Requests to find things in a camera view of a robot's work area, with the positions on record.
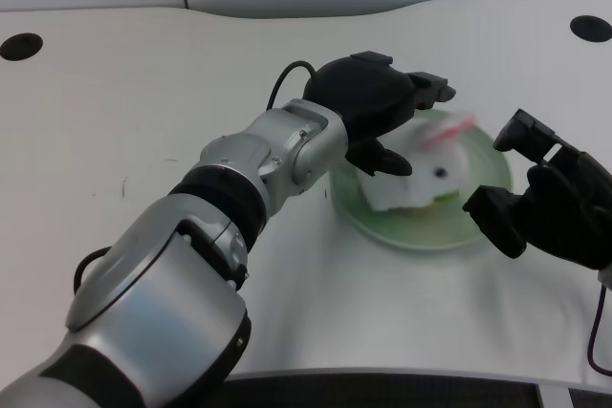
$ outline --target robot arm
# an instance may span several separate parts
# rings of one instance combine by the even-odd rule
[[[452,98],[367,52],[316,73],[304,99],[209,144],[78,288],[56,352],[0,393],[0,407],[188,406],[229,374],[251,321],[237,293],[248,252],[285,201],[346,157],[409,174],[376,137]]]

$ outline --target white table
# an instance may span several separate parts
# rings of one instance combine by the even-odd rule
[[[0,386],[60,341],[78,261],[112,244],[210,140],[246,127],[293,60],[390,54],[398,69],[447,77],[458,92],[447,107],[474,111],[493,136],[522,107],[612,166],[612,42],[572,35],[580,14],[612,22],[612,0],[443,0],[292,20],[0,14],[0,41],[45,42],[32,59],[0,60]],[[305,81],[292,73],[277,102]],[[508,158],[522,191],[529,163]],[[251,252],[253,330],[236,374],[392,370],[612,392],[585,356],[595,272],[532,248],[515,261],[487,243],[389,249],[339,217],[328,189],[324,178],[287,202]],[[610,302],[596,355],[612,367]]]

